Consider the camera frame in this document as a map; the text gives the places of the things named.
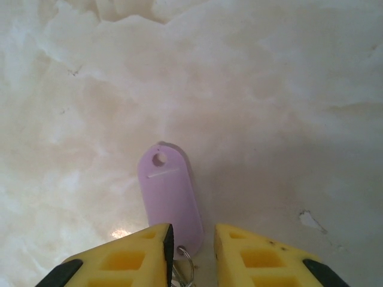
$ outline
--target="white marble surface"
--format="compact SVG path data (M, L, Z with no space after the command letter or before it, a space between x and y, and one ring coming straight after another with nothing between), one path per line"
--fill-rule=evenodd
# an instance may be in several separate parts
M0 286L33 286L146 227L136 164L157 141L193 166L197 286L216 283L216 222L315 253L351 286L383 286L381 0L0 11Z

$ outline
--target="plastic key tag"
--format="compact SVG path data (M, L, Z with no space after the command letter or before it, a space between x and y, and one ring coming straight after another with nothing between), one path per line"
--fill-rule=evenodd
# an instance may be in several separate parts
M203 229L185 153L170 144L152 146L138 164L138 179L149 225L173 225L174 259L186 259L177 252L179 246L196 254Z

